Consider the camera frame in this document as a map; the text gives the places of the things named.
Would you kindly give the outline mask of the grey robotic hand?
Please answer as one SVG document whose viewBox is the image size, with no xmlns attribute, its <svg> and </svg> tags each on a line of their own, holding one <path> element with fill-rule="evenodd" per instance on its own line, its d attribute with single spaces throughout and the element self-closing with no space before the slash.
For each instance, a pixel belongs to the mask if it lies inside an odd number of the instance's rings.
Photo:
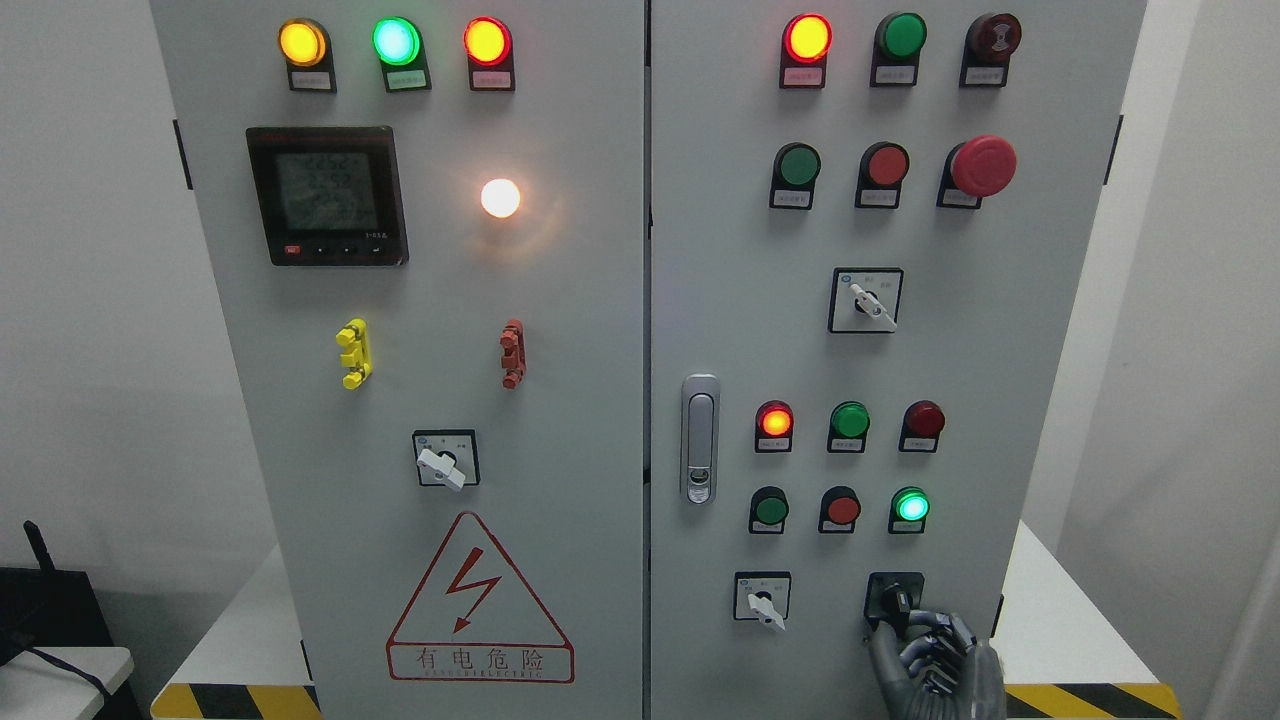
<svg viewBox="0 0 1280 720">
<path fill-rule="evenodd" d="M 870 625 L 870 661 L 891 719 L 1009 716 L 998 653 L 959 615 L 911 610 L 896 619 L 925 632 L 904 643 L 888 621 Z"/>
</svg>

